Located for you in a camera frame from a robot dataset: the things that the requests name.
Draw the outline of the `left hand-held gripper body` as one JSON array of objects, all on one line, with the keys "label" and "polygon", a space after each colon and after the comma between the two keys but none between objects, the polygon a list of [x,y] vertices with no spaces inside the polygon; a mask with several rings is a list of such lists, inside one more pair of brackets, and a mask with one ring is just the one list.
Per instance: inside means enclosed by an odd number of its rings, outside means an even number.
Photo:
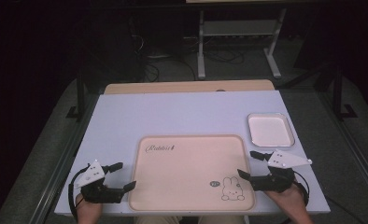
[{"label": "left hand-held gripper body", "polygon": [[79,180],[74,182],[74,188],[80,189],[84,199],[90,203],[120,203],[125,191],[113,189],[104,184],[106,174],[98,160],[89,163],[79,174]]}]

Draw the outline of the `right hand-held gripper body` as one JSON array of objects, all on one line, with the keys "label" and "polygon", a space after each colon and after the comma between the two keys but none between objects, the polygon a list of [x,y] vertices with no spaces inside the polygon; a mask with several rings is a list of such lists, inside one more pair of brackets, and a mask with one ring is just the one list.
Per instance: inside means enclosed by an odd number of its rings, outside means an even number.
[{"label": "right hand-held gripper body", "polygon": [[254,190],[283,192],[289,189],[292,184],[297,185],[304,191],[302,184],[295,182],[295,172],[293,167],[310,165],[312,161],[297,155],[276,149],[271,154],[272,157],[266,161],[270,173],[265,176],[252,176],[250,184]]}]

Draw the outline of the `person's left hand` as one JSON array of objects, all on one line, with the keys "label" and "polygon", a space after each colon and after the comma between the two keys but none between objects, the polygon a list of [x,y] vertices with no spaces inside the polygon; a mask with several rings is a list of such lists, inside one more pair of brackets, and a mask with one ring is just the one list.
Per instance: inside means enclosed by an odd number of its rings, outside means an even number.
[{"label": "person's left hand", "polygon": [[103,212],[103,205],[101,203],[89,203],[84,200],[81,194],[76,196],[76,210],[78,220],[93,219],[96,220],[101,217]]}]

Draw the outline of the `person's right hand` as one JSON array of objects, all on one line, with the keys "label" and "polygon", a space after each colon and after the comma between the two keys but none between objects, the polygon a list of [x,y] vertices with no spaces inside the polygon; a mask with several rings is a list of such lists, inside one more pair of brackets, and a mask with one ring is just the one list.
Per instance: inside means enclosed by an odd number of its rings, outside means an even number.
[{"label": "person's right hand", "polygon": [[266,191],[265,194],[289,217],[306,212],[303,194],[295,185],[283,192]]}]

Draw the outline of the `small white metal-rimmed tray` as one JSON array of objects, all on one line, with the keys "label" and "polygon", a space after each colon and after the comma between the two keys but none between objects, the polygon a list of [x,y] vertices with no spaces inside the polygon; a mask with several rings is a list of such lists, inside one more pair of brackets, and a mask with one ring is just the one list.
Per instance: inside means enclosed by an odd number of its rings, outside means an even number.
[{"label": "small white metal-rimmed tray", "polygon": [[291,147],[295,143],[288,119],[280,113],[249,114],[251,142],[257,147]]}]

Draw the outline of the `large beige rabbit-print tray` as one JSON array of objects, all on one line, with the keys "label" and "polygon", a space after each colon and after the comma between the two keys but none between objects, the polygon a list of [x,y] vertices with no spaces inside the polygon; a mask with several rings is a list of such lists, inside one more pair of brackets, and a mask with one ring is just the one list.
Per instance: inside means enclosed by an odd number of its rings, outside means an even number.
[{"label": "large beige rabbit-print tray", "polygon": [[240,170],[249,166],[237,135],[148,136],[138,145],[129,206],[151,213],[247,212],[256,199]]}]

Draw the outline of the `black metal stand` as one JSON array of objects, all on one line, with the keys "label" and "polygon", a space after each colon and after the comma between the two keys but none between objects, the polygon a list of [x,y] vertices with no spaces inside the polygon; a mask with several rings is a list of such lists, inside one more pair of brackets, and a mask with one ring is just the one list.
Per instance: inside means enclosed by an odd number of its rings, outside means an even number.
[{"label": "black metal stand", "polygon": [[342,104],[343,74],[339,66],[336,67],[333,80],[333,113],[340,120],[356,118],[357,114],[351,105]]},{"label": "black metal stand", "polygon": [[71,106],[66,116],[69,119],[76,119],[77,121],[81,121],[85,112],[85,87],[83,82],[83,76],[80,71],[77,72],[76,86],[77,86],[77,105]]}]

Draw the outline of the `light wooden table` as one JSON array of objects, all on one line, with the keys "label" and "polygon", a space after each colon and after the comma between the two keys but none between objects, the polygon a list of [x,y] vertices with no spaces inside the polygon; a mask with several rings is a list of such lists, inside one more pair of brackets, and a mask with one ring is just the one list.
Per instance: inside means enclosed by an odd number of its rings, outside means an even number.
[{"label": "light wooden table", "polygon": [[105,94],[171,93],[210,91],[273,91],[273,83],[267,79],[180,81],[155,83],[120,83],[106,86]]}]

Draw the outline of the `white metal frame stand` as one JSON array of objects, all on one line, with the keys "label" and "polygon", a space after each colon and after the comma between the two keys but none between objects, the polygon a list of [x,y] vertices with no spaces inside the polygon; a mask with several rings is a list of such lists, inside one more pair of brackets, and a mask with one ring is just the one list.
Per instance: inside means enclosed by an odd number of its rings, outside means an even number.
[{"label": "white metal frame stand", "polygon": [[206,21],[204,12],[200,12],[199,32],[198,32],[198,53],[197,53],[197,72],[198,78],[205,79],[205,55],[204,55],[204,38],[215,36],[255,36],[269,35],[272,40],[267,48],[263,49],[264,56],[272,75],[279,79],[282,77],[276,60],[274,51],[276,42],[280,35],[283,21],[287,10],[285,8],[279,11],[278,18],[275,20],[254,20],[254,21]]}]

